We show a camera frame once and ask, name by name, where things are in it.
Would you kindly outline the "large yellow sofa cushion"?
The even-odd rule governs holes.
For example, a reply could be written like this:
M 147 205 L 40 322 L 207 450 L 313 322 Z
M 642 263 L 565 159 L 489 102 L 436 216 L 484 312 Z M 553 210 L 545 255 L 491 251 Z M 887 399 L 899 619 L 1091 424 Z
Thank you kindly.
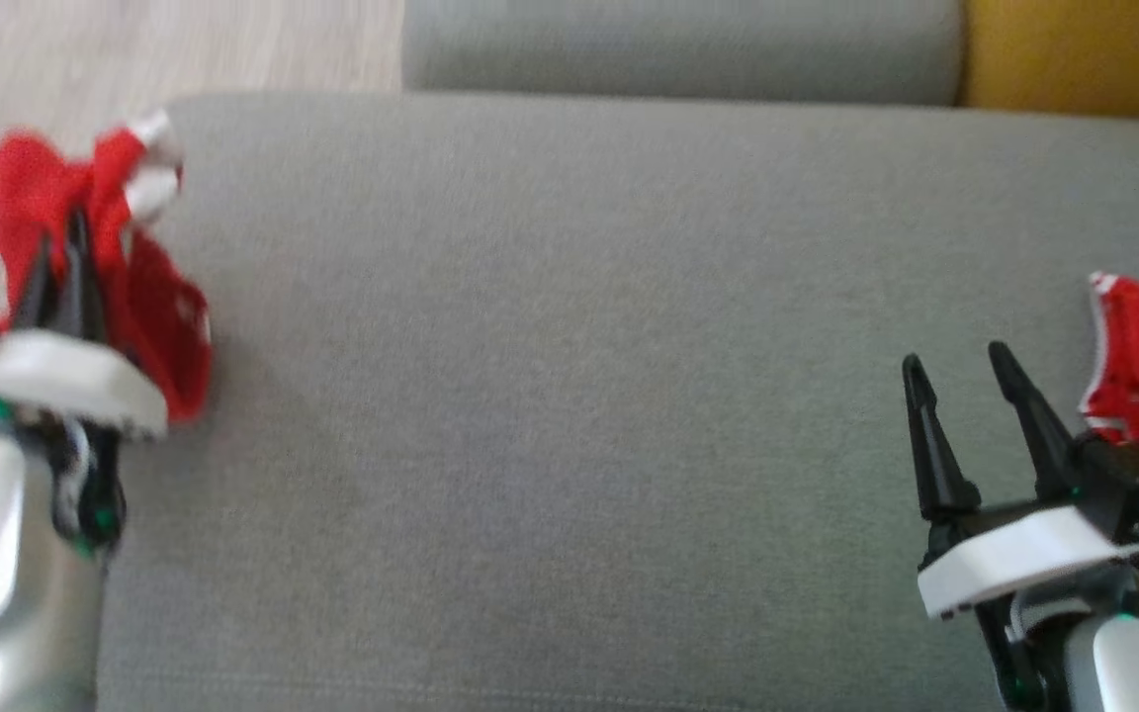
M 964 0 L 962 107 L 1139 118 L 1139 0 Z

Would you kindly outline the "red mesh shorts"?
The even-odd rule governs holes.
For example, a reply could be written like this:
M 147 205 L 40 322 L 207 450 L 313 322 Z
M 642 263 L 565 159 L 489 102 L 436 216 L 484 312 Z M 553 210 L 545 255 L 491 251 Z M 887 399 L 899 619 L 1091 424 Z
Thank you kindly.
M 46 237 L 51 275 L 66 275 L 62 239 L 85 216 L 113 347 L 161 388 L 170 423 L 200 414 L 213 347 L 208 302 L 151 235 L 185 180 L 185 149 L 158 111 L 96 138 L 90 156 L 64 156 L 46 136 L 0 138 L 0 257 L 6 304 L 19 306 Z

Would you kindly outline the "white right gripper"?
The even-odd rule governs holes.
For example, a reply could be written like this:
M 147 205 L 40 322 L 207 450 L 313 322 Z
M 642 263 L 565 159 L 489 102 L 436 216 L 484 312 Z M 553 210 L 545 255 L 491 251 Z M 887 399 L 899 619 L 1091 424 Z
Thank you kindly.
M 1003 341 L 988 355 L 1003 400 L 1016 411 L 1040 500 L 1073 496 L 1073 436 Z M 1075 506 L 1054 506 L 969 535 L 962 518 L 977 513 L 977 486 L 961 466 L 937 416 L 937 396 L 920 355 L 901 362 L 921 521 L 929 524 L 917 586 L 927 617 L 958 616 L 1003 596 L 1025 608 L 1081 605 L 1111 611 L 1139 578 L 1139 545 L 1113 545 Z

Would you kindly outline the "grey sofa seat cushion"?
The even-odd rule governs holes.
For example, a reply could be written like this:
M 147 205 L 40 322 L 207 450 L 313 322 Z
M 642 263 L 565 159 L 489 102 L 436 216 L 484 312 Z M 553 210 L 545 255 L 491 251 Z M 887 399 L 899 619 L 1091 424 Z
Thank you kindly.
M 1032 496 L 1139 278 L 1139 123 L 565 96 L 173 103 L 204 418 L 123 455 L 100 712 L 999 712 L 931 621 L 901 361 Z

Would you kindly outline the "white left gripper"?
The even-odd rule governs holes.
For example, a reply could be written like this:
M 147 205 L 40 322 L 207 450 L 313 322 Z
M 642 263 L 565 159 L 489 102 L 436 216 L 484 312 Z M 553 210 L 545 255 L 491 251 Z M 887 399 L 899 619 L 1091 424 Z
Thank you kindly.
M 51 237 L 44 231 L 13 309 L 10 332 L 0 337 L 1 400 L 140 440 L 166 437 L 170 419 L 163 393 L 126 355 L 104 346 L 110 343 L 107 316 L 83 208 L 68 216 L 64 257 L 66 276 L 59 290 Z

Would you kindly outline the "grey sofa back cushion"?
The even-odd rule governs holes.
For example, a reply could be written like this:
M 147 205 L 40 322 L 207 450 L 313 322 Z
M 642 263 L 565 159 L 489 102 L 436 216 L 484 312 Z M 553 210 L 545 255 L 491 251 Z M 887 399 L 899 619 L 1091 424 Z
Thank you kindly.
M 405 0 L 401 82 L 457 93 L 950 107 L 964 0 Z

